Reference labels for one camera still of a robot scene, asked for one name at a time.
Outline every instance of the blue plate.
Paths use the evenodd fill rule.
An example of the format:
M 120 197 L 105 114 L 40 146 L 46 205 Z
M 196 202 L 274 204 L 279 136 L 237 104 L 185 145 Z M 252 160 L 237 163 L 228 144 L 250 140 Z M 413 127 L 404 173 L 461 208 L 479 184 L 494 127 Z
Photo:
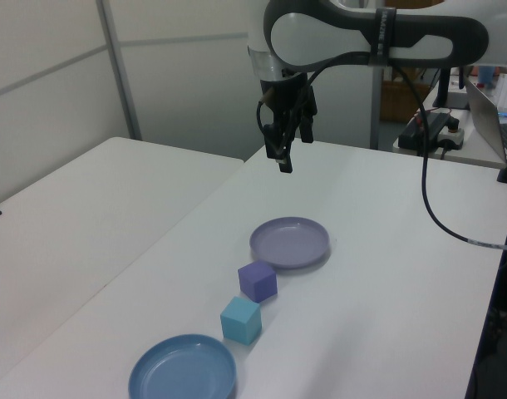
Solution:
M 221 342 L 179 335 L 158 343 L 130 375 L 130 399 L 225 399 L 235 384 L 235 360 Z

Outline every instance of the laptop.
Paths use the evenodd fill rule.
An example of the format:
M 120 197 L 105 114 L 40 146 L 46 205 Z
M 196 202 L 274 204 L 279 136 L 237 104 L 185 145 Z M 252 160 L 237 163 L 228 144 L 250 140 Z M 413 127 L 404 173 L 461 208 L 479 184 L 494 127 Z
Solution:
M 497 107 L 470 79 L 465 79 L 473 125 L 501 160 L 507 163 L 507 123 L 500 124 Z

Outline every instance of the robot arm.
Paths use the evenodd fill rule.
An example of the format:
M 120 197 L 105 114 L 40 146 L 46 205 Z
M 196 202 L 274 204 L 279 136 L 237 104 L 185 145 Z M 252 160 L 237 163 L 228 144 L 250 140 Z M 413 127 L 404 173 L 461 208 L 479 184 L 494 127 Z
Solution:
M 302 115 L 292 121 L 290 114 L 303 88 L 311 92 L 301 98 L 314 111 L 306 119 L 312 121 L 316 113 L 304 74 L 335 57 L 366 54 L 350 63 L 371 66 L 395 62 L 399 67 L 507 67 L 507 0 L 448 0 L 419 10 L 354 9 L 338 0 L 247 3 L 249 54 L 274 112 L 274 123 L 263 132 L 267 155 L 280 162 L 282 171 L 292 171 L 293 136 L 283 137 L 289 123 L 300 123 Z

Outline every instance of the purple plate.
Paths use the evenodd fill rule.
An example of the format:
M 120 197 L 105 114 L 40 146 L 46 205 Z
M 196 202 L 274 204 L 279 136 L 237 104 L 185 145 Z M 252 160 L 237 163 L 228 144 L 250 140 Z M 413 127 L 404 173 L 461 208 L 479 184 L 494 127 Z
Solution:
M 255 257 L 276 268 L 305 268 L 329 250 L 329 234 L 310 219 L 274 219 L 256 228 L 250 248 Z

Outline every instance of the white tabletop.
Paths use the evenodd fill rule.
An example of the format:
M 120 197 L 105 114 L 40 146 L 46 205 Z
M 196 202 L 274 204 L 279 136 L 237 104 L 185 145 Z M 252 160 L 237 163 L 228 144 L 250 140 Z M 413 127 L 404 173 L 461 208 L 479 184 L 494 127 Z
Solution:
M 451 76 L 449 92 L 453 93 L 466 93 L 465 88 L 459 89 L 458 76 Z M 424 107 L 427 110 L 433 108 L 432 103 L 436 99 L 438 93 L 438 85 L 431 90 L 429 96 L 424 101 Z M 433 112 L 450 112 L 449 109 L 440 108 Z M 445 153 L 444 160 L 450 160 L 454 162 L 462 162 L 470 165 L 486 166 L 489 168 L 502 169 L 505 167 L 505 163 L 490 147 L 488 142 L 483 138 L 482 135 L 475 129 L 473 120 L 471 118 L 471 112 L 465 110 L 451 110 L 451 116 L 459 120 L 459 127 L 464 129 L 464 144 L 460 150 L 451 150 Z M 507 123 L 507 118 L 500 117 L 501 123 Z M 430 152 L 429 156 L 432 158 L 440 159 L 442 155 L 442 148 L 436 149 L 434 152 Z M 400 148 L 398 145 L 398 139 L 392 145 L 392 152 L 398 154 L 415 155 L 416 152 L 413 150 L 407 150 Z
M 250 347 L 224 340 L 236 397 L 464 398 L 500 251 L 438 229 L 421 159 L 338 145 L 293 147 L 281 174 L 264 149 L 0 381 L 0 399 L 127 398 L 139 357 L 177 334 L 222 339 L 249 236 L 286 215 L 331 236 L 321 267 L 278 274 Z M 503 242 L 497 170 L 430 160 L 429 196 L 460 234 Z
M 0 377 L 241 160 L 115 138 L 0 204 Z

